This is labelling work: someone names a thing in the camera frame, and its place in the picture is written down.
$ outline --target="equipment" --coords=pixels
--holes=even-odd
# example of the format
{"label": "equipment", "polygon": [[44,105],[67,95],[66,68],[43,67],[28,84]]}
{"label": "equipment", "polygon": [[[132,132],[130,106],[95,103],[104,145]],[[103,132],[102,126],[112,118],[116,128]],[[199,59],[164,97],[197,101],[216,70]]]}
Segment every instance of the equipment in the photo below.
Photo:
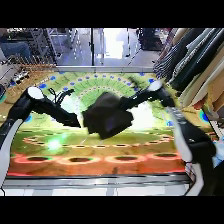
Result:
{"label": "equipment", "polygon": [[[149,87],[139,90],[129,98],[121,97],[119,104],[115,104],[114,113],[116,113],[116,110],[126,111],[147,100],[160,100],[161,104],[171,114],[174,123],[176,147],[182,159],[185,162],[193,164],[196,173],[196,182],[185,195],[213,195],[216,186],[216,177],[212,163],[212,157],[216,154],[215,145],[203,131],[186,120],[184,115],[175,107],[173,99],[160,81],[153,82]],[[4,182],[8,170],[10,146],[13,137],[32,110],[37,113],[49,114],[64,125],[80,127],[75,114],[68,113],[60,105],[56,105],[50,101],[43,95],[40,89],[29,87],[11,108],[7,120],[0,128],[0,187]]]}

